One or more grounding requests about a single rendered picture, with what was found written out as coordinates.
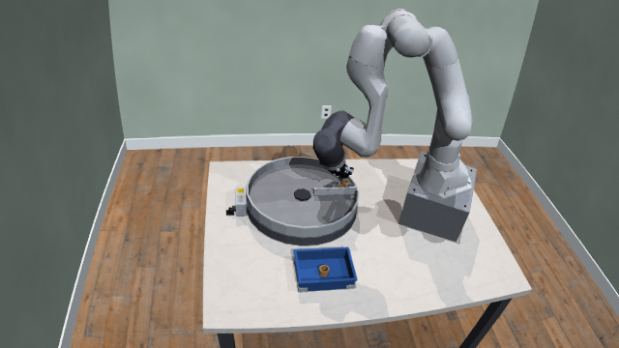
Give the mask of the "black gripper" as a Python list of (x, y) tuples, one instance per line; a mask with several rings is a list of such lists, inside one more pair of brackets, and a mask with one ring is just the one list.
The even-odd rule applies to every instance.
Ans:
[[(347, 167), (347, 165), (346, 165), (346, 164), (344, 164), (344, 165), (343, 165), (343, 167), (342, 167), (342, 168), (340, 168), (340, 173), (339, 173), (339, 172), (337, 172), (337, 170), (335, 170), (335, 171), (330, 171), (330, 170), (328, 170), (328, 171), (330, 171), (332, 174), (334, 174), (334, 173), (335, 173), (335, 174), (338, 176), (339, 180), (344, 182), (344, 180), (345, 180), (345, 179), (347, 179), (347, 177), (348, 177), (349, 175), (352, 175), (353, 170), (354, 170), (354, 168), (353, 168), (353, 167)], [(345, 172), (345, 171), (346, 171), (346, 172)], [(342, 174), (342, 176), (341, 176), (341, 174)], [(343, 178), (344, 178), (344, 179), (343, 179)]]

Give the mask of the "blue plastic crate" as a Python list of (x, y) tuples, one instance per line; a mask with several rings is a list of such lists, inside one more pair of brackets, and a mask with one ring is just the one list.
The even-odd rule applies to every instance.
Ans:
[[(296, 273), (298, 292), (354, 288), (357, 276), (349, 247), (293, 251), (294, 266), (296, 265), (298, 271)], [(329, 274), (325, 277), (319, 275), (319, 268), (322, 265), (329, 267)]]

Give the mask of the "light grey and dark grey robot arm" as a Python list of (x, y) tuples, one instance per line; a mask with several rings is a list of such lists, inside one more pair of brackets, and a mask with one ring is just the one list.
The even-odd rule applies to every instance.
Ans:
[(360, 29), (346, 66), (350, 79), (368, 100), (368, 122), (345, 111), (333, 113), (314, 136), (317, 158), (325, 169), (340, 172), (345, 163), (342, 145), (361, 158), (376, 153), (388, 97), (383, 72), (387, 54), (394, 47), (404, 57), (424, 58), (437, 106), (433, 136), (417, 179), (421, 188), (441, 199), (470, 190), (471, 180), (459, 160), (459, 150), (462, 139), (471, 132), (473, 119), (457, 50), (449, 33), (441, 27), (424, 28), (405, 9), (391, 11), (379, 26)]

